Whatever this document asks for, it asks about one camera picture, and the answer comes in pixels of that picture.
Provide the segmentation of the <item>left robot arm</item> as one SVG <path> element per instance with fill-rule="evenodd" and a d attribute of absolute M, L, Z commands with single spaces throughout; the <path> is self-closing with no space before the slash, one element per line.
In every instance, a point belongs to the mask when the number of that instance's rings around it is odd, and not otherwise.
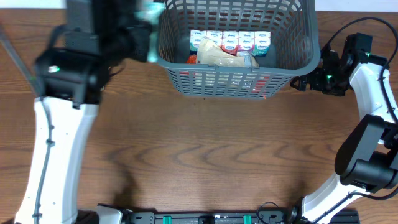
<path fill-rule="evenodd" d="M 35 146 L 16 223 L 121 223 L 123 213 L 79 209 L 86 142 L 113 68 L 150 52 L 149 1 L 68 1 L 67 21 L 36 59 Z"/>

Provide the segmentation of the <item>beige paper pouch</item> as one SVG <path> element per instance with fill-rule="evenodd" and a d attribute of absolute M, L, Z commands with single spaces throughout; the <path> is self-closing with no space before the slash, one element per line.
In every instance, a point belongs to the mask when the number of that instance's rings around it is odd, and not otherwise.
<path fill-rule="evenodd" d="M 217 65 L 219 67 L 259 68 L 259 64 L 249 52 L 238 52 L 231 55 L 224 52 L 219 45 L 210 39 L 203 39 L 197 50 L 196 64 Z"/>

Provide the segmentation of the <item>teal snack packet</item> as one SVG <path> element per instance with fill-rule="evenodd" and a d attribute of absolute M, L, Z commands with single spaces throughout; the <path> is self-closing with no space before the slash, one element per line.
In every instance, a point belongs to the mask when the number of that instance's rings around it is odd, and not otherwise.
<path fill-rule="evenodd" d="M 159 33 L 159 19 L 165 11 L 166 5 L 162 0 L 138 0 L 137 12 L 135 16 L 140 20 L 150 24 L 152 30 L 149 36 L 149 51 L 147 54 L 147 61 L 156 63 L 158 61 L 158 54 L 156 44 Z"/>

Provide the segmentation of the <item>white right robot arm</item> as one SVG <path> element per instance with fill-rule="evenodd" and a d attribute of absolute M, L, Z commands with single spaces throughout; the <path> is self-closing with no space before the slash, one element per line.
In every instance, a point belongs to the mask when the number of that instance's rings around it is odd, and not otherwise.
<path fill-rule="evenodd" d="M 300 91 L 309 88 L 333 96 L 353 90 L 360 122 L 339 148 L 332 176 L 293 206 L 287 223 L 343 223 L 341 211 L 355 200 L 397 194 L 397 104 L 388 61 L 371 53 L 372 40 L 366 34 L 349 35 L 342 55 L 326 45 L 321 64 L 290 83 Z M 381 189 L 393 191 L 376 196 Z"/>

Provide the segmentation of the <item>multicolour tissue pack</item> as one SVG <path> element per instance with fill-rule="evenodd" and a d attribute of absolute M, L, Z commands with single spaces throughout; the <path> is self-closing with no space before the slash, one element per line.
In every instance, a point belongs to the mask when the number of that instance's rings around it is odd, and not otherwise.
<path fill-rule="evenodd" d="M 253 56 L 264 57 L 271 46 L 271 33 L 268 31 L 218 31 L 191 30 L 190 53 L 196 54 L 203 39 L 210 39 L 231 55 L 249 52 Z"/>

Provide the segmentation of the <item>grey plastic basket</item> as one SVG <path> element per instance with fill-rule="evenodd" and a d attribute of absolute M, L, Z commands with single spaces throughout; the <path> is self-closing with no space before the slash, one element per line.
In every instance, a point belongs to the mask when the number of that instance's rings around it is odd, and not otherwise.
<path fill-rule="evenodd" d="M 184 95 L 268 98 L 320 60 L 314 0 L 166 0 L 159 21 L 158 64 Z M 268 31 L 259 68 L 190 65 L 191 30 Z"/>

